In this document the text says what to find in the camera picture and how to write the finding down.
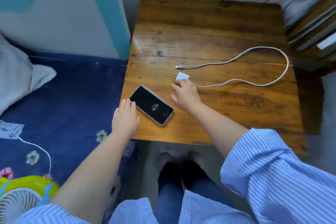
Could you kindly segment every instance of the blue bedsheet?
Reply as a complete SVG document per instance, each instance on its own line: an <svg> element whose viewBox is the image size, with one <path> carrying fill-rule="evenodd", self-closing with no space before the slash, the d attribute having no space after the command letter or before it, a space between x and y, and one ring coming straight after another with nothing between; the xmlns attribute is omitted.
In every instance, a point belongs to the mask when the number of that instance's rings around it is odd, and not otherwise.
<svg viewBox="0 0 336 224"><path fill-rule="evenodd" d="M97 133L111 132L127 61L115 60L109 64L42 58L31 61L54 68L57 76L12 105L0 120L24 124L21 137L49 152L53 180L63 184L99 144ZM0 149L0 169L11 167L14 178L48 173L48 157L37 147L19 140L0 139ZM29 165L27 154L33 150L40 158Z"/></svg>

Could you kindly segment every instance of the wooden tabletop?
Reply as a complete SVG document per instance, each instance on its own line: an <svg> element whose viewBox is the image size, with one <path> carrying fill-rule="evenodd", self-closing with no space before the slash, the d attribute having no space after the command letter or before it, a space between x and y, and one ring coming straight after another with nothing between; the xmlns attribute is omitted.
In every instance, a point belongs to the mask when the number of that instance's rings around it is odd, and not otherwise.
<svg viewBox="0 0 336 224"><path fill-rule="evenodd" d="M174 74L190 75L198 85L233 78L257 84L277 79L286 60L261 49L225 65L177 70L177 65L223 62L250 47L271 46L288 52L281 7L276 4L219 0L141 0L127 65L123 98L145 85L174 108L165 127L138 112L136 139L211 145L204 129L170 100ZM198 88L203 103L246 128L275 129L301 154L306 151L298 90L292 66L277 83L256 87L242 82Z"/></svg>

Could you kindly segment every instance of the blue and white striped shirt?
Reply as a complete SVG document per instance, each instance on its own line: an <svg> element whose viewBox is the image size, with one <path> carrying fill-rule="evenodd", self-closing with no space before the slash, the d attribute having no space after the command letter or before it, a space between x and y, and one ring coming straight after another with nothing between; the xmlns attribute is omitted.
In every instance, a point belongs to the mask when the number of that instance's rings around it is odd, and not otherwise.
<svg viewBox="0 0 336 224"><path fill-rule="evenodd" d="M251 129L233 147L221 181L246 198L259 223L336 223L336 176L301 162L270 129ZM87 223L57 205L36 207L16 224ZM157 223L148 198L122 202L110 224ZM246 213L185 192L179 223L255 223Z"/></svg>

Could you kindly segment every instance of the white cord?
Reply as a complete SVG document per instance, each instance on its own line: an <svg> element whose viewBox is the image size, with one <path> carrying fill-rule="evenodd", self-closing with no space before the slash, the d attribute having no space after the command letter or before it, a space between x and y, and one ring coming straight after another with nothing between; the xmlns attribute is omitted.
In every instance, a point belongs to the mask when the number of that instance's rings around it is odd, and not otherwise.
<svg viewBox="0 0 336 224"><path fill-rule="evenodd" d="M208 87L214 87L214 86L221 86L221 85L224 85L224 84L227 84L229 82L232 82L232 81L241 81L241 82L246 82L248 84L251 84L251 85L254 85L254 86L259 86L259 87L262 87L262 86L268 86L268 85L271 85L277 81L279 81L284 75L285 73L287 72L288 70L288 67L289 67L289 60L288 60L288 57L287 55L280 49L278 48L275 48L275 47L268 47L268 46L257 46L257 47L252 47L252 48L249 48L247 49L245 52L242 52L241 54L239 54L237 57L235 57L234 59L232 60L229 60L229 61L226 61L226 62L222 62L222 63L207 63L207 64L203 64L203 65L194 65L194 66L176 66L175 68L176 69L180 69L180 68L186 68L186 67L203 67L203 66L207 66L207 65L223 65L223 64L227 64L227 63L230 63L232 61L235 61L236 59L240 58L241 56L243 56L246 52L249 52L250 50L253 50L253 49L260 49L260 48L268 48L268 49L274 49L274 50L277 50L279 52L281 52L282 55L284 55L284 57L286 58L287 60L287 66L286 66L286 69L284 70L284 72L282 73L282 75L280 75L280 77L278 79L276 79L275 81L273 82L270 82L270 83L267 83L267 84L254 84L252 82L248 82L248 81L245 81L245 80L241 80L241 79L231 79L227 82L224 82L222 84L215 84L215 85L209 85L209 86L199 86L195 83L193 83L195 86L197 87L200 87L200 88L208 88Z"/></svg>
<svg viewBox="0 0 336 224"><path fill-rule="evenodd" d="M33 144L33 143L30 143L30 142L24 141L21 137L19 137L19 135L18 135L13 129L11 129L11 127L9 126L9 124L8 124L7 122L4 122L3 120L0 120L0 121L1 121L2 123L6 124L6 126L11 130L11 132L12 132L14 135L17 136L17 138L18 138L20 141L22 141L22 142L24 142L24 143L27 143L27 144L31 144L31 145L33 145L33 146L36 146L36 147L40 148L42 151L44 151L44 152L48 155L48 158L49 158L49 175L50 175L50 172L51 172L51 157L50 157L49 153L48 153L45 149L43 149L42 147L38 146L37 144Z"/></svg>

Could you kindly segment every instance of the pants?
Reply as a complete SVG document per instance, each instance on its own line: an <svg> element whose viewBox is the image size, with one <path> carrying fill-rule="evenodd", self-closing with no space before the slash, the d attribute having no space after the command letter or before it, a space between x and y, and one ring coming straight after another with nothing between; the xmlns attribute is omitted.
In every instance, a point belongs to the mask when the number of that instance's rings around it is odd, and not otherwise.
<svg viewBox="0 0 336 224"><path fill-rule="evenodd" d="M157 180L159 194L155 217L159 224L179 222L183 189L181 177L187 190L211 200L233 206L231 199L208 177L195 162L188 160L179 168L175 163L168 162L162 169Z"/></svg>

